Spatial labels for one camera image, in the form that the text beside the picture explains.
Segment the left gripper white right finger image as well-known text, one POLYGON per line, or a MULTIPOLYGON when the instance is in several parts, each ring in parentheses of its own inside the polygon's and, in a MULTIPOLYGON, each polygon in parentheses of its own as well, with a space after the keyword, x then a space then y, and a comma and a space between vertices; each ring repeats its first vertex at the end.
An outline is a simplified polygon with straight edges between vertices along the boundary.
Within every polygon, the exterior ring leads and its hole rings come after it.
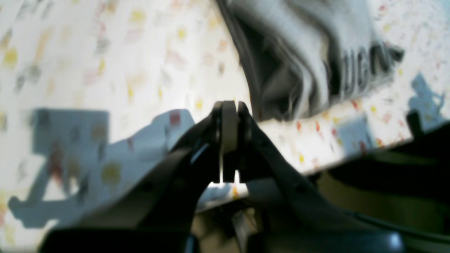
POLYGON ((299 174, 238 103, 241 182, 261 211, 248 253, 403 253, 402 236, 357 221, 299 174))

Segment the left gripper white left finger image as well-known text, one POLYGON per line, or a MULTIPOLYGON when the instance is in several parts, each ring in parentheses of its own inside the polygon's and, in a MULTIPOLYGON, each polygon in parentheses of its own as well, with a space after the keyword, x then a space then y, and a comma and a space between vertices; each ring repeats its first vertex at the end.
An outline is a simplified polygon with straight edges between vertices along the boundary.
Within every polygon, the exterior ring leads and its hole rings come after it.
POLYGON ((137 186, 85 224, 50 232, 39 252, 198 252, 190 234, 197 202, 211 182, 234 180, 238 122, 233 101, 216 102, 137 186))

